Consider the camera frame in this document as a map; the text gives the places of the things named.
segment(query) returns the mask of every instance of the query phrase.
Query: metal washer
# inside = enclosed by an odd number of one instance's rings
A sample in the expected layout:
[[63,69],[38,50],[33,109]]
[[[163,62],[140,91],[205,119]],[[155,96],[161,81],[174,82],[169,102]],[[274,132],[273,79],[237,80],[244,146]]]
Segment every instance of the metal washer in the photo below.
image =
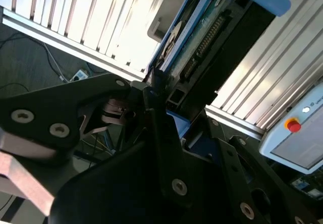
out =
[[70,129],[63,123],[55,123],[50,126],[49,132],[55,137],[65,138],[69,135]]
[[26,109],[17,109],[11,113],[11,119],[18,123],[29,123],[35,119],[33,112]]
[[181,195],[181,196],[184,196],[187,194],[187,186],[186,184],[180,180],[180,179],[174,179],[172,181],[172,187],[173,187],[173,190],[178,194],[178,195]]

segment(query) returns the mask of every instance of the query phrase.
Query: cable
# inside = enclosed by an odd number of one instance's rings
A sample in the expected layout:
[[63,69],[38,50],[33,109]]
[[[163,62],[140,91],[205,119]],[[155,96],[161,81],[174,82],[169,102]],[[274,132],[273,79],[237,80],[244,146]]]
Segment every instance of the cable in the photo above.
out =
[[227,141],[226,135],[225,135],[224,130],[223,130],[223,126],[222,126],[222,124],[220,122],[219,122],[219,125],[220,125],[220,127],[222,129],[224,140]]
[[[88,143],[88,142],[84,141],[83,139],[82,139],[81,141],[82,141],[82,142],[84,142],[86,145],[88,145],[88,146],[90,146],[90,147],[94,147],[94,145],[92,145],[92,144],[90,144],[90,143]],[[106,152],[106,153],[108,153],[109,155],[111,155],[111,156],[112,156],[112,153],[108,152],[108,151],[107,151],[107,149],[102,149],[102,148],[99,148],[99,147],[96,147],[96,149],[98,149],[98,150],[100,150],[100,151],[102,151],[102,152]]]
[[95,74],[103,74],[103,73],[106,73],[106,70],[103,69],[102,72],[99,72],[99,71],[96,71],[96,70],[93,70],[93,68],[91,68],[90,64],[88,62],[86,62],[86,65],[87,67],[89,68],[89,70]]
[[50,52],[50,50],[48,49],[47,45],[46,45],[44,42],[43,42],[43,45],[44,45],[45,49],[47,50],[47,52],[49,53],[49,55],[50,55],[51,59],[52,59],[52,60],[53,60],[53,62],[55,63],[56,67],[58,68],[58,70],[59,70],[59,72],[60,72],[60,74],[61,74],[62,78],[63,78],[67,83],[69,83],[70,81],[69,81],[67,78],[65,78],[64,74],[63,74],[63,73],[62,73],[62,71],[61,71],[61,68],[60,68],[59,64],[56,62],[55,58],[54,58],[54,57],[53,57],[53,55],[51,54],[51,52]]
[[89,67],[89,65],[86,63],[85,64],[86,66],[87,66],[87,69],[89,70],[89,75],[90,75],[90,77],[92,77],[93,75],[92,75],[92,70],[90,69],[90,67]]
[[10,196],[9,200],[7,200],[7,202],[0,208],[0,211],[2,211],[6,205],[8,205],[9,201],[12,199],[13,195]]
[[95,136],[95,143],[94,143],[94,148],[93,148],[92,156],[95,154],[96,144],[97,144],[97,134]]
[[5,85],[3,85],[3,86],[0,87],[0,90],[3,89],[3,88],[5,88],[5,87],[7,87],[7,86],[9,86],[9,85],[19,85],[19,86],[23,87],[27,92],[29,92],[29,90],[27,89],[27,87],[25,85],[23,85],[23,84],[20,84],[20,83],[9,83],[9,84],[5,84]]
[[[18,37],[18,38],[14,38],[16,35],[23,35],[23,37]],[[14,34],[12,34],[10,37],[8,37],[6,40],[3,41],[3,43],[0,45],[0,50],[2,49],[2,47],[8,42],[8,41],[11,41],[11,40],[18,40],[18,39],[22,39],[22,38],[28,38],[29,40],[33,41],[34,43],[38,44],[39,46],[41,46],[45,52],[46,52],[46,55],[47,55],[47,62],[50,66],[50,68],[55,72],[55,74],[60,78],[60,74],[52,67],[51,63],[50,63],[50,60],[49,60],[49,54],[48,54],[48,51],[46,50],[45,46],[43,46],[40,42],[36,41],[35,39],[31,38],[30,36],[25,36],[25,34],[21,33],[21,32],[16,32]]]

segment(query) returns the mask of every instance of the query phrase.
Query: screw head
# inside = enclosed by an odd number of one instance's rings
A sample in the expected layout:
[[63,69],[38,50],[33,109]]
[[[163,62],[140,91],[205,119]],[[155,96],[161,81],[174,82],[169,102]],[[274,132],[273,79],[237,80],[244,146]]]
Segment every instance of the screw head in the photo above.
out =
[[172,181],[172,187],[178,195],[184,196],[187,194],[187,186],[182,180],[174,179]]
[[11,119],[18,123],[29,123],[35,118],[34,114],[26,109],[17,109],[11,113]]
[[240,209],[242,211],[242,213],[250,220],[254,219],[254,212],[253,209],[247,204],[242,202],[240,204]]
[[69,135],[70,129],[63,123],[55,123],[50,126],[49,132],[55,137],[65,138]]
[[218,7],[220,2],[221,2],[221,0],[217,0],[216,3],[214,4],[214,7]]
[[125,86],[125,83],[122,82],[121,80],[116,80],[116,83],[120,86]]
[[296,224],[305,224],[303,222],[303,220],[301,218],[299,218],[298,216],[295,217],[295,222],[296,222]]
[[215,125],[217,127],[219,126],[219,123],[216,120],[214,120],[214,119],[212,120],[212,123],[213,123],[213,125]]
[[243,146],[245,146],[247,143],[243,140],[243,139],[241,139],[241,138],[239,138],[239,142],[243,145]]

